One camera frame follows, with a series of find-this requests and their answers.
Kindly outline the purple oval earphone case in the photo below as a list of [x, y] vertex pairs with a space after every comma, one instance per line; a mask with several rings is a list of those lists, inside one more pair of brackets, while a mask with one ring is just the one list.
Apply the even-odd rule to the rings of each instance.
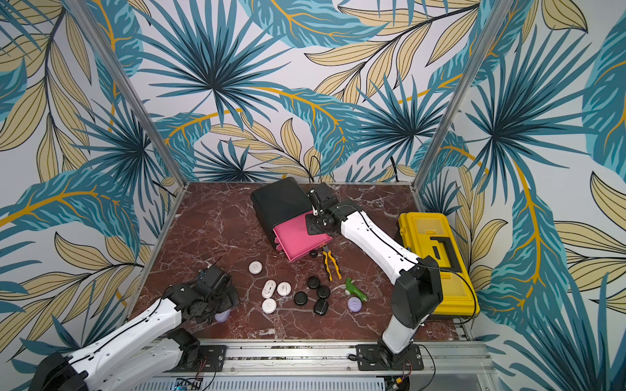
[[231, 314], [230, 310], [223, 311], [215, 315], [215, 322], [224, 323], [228, 320], [229, 315]]

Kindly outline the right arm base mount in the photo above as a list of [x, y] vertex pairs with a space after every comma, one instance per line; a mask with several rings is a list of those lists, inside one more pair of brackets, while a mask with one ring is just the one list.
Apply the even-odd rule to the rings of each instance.
[[380, 344], [360, 344], [353, 354], [360, 371], [421, 371], [422, 354], [417, 344], [411, 344], [394, 354]]

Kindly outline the black drawer cabinet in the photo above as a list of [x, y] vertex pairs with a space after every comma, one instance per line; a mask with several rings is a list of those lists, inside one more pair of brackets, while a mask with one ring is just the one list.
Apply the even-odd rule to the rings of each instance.
[[252, 191], [254, 211], [271, 245], [276, 248], [273, 229], [306, 212], [311, 212], [311, 202], [306, 192], [293, 178], [267, 184]]

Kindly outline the purple round earphone case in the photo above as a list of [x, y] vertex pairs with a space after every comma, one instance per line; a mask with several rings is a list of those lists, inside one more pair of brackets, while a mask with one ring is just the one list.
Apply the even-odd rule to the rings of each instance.
[[352, 313], [359, 313], [363, 308], [363, 301], [358, 297], [350, 297], [347, 301], [347, 308]]

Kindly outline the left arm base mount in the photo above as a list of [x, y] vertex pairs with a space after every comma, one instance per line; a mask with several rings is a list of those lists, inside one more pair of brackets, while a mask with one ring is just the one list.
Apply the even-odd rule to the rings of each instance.
[[179, 363], [166, 373], [221, 372], [226, 353], [226, 345], [199, 345], [185, 351]]

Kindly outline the pink drawer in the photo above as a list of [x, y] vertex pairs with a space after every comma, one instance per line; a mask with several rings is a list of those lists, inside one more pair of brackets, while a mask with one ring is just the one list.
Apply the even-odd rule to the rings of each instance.
[[311, 215], [312, 212], [304, 213], [273, 228], [277, 250], [285, 254], [289, 263], [298, 261], [312, 250], [321, 249], [333, 239], [325, 233], [318, 235], [308, 233], [306, 218]]

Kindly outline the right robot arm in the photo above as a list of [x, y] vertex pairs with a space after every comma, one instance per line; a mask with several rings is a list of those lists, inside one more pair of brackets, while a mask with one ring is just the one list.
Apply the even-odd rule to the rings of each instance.
[[391, 357], [408, 350], [419, 327], [443, 301], [440, 267], [433, 257], [419, 257], [379, 228], [352, 200], [340, 201], [325, 183], [306, 192], [312, 214], [309, 233], [332, 233], [367, 254], [394, 285], [392, 317], [381, 336], [381, 350]]

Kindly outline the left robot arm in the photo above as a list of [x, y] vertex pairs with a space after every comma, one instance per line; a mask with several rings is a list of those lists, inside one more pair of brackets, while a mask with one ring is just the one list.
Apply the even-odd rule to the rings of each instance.
[[195, 371], [209, 358], [182, 325], [211, 322], [238, 303], [231, 276], [208, 267], [191, 282], [169, 286], [146, 311], [103, 338], [44, 358], [29, 389], [129, 390], [166, 371]]

